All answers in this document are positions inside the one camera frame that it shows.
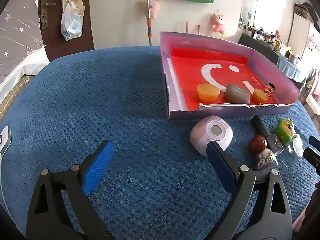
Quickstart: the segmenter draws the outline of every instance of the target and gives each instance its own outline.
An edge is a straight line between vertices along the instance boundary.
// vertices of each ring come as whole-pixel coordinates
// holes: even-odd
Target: mop handle
[[[151,18],[150,18],[150,0],[147,0],[147,6],[148,6],[148,18],[147,18],[147,23],[148,23],[148,37],[149,37],[149,45],[151,46],[151,38],[152,38],[152,33],[151,33]]]

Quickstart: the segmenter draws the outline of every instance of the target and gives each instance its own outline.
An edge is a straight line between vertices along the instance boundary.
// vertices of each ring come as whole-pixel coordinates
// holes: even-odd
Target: wooden door
[[[63,57],[69,54],[74,54],[81,51],[94,49],[91,20],[90,20],[90,5],[89,0],[83,0],[85,6],[84,23],[82,25],[82,35],[80,37],[65,41],[61,34],[61,18],[62,18],[62,5],[61,0],[47,0],[48,3],[56,3],[56,5],[47,6],[48,28],[42,30],[41,22],[41,35],[50,61]],[[41,0],[38,0],[38,12],[40,14]]]

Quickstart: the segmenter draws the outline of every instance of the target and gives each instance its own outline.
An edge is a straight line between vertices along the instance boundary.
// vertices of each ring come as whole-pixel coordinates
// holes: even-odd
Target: orange cup
[[[252,99],[257,103],[257,104],[264,104],[268,100],[268,95],[263,92],[261,89],[255,88],[253,91]]]
[[[201,101],[213,102],[220,95],[220,90],[211,84],[199,84],[197,93]]]

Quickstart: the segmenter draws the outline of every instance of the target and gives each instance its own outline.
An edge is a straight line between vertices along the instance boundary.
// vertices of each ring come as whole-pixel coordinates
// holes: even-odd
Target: blue textured blanket
[[[273,130],[284,117],[295,123],[304,147],[310,135],[318,136],[299,102],[287,114],[262,120]],[[250,117],[225,120],[234,131],[226,152],[253,168],[247,152],[255,135]],[[2,168],[11,214],[25,231],[40,171],[81,163],[108,139],[114,157],[89,198],[116,239],[203,239],[231,196],[189,142],[197,121],[167,119],[159,47],[94,50],[56,59],[30,81],[0,126],[12,131]],[[319,177],[307,161],[293,163],[288,153],[279,163],[295,219]]]

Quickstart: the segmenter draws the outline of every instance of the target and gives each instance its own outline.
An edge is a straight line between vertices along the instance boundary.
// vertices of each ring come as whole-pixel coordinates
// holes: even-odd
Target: brown ball
[[[267,147],[266,139],[261,135],[254,136],[249,143],[249,151],[257,154]]]

